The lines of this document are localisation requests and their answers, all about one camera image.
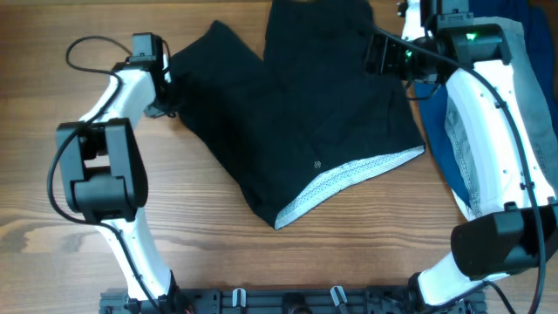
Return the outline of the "black shorts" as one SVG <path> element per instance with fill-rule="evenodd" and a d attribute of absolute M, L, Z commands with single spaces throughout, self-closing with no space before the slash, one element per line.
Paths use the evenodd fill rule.
<path fill-rule="evenodd" d="M 366 1 L 275 1 L 262 55 L 217 21 L 172 56 L 180 120 L 274 229 L 425 150 L 400 79 L 364 67 L 372 22 Z"/>

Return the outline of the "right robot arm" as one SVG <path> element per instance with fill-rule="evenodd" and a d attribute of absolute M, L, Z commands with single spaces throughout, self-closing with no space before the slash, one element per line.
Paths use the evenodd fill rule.
<path fill-rule="evenodd" d="M 466 1 L 403 1 L 398 14 L 402 34 L 374 27 L 364 63 L 446 88 L 446 132 L 470 196 L 450 253 L 410 279 L 406 308 L 442 311 L 530 269 L 538 306 L 557 249 L 557 200 L 521 117 L 505 32 L 476 19 Z"/>

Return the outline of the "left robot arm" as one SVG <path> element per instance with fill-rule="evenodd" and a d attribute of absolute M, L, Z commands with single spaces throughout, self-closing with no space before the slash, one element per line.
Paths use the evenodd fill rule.
<path fill-rule="evenodd" d="M 173 117 L 170 51 L 150 32 L 133 34 L 126 59 L 91 109 L 56 130 L 47 195 L 67 221 L 93 226 L 107 241 L 127 287 L 104 295 L 100 312 L 185 313 L 187 299 L 157 250 L 146 221 L 148 180 L 134 128 L 141 117 Z"/>

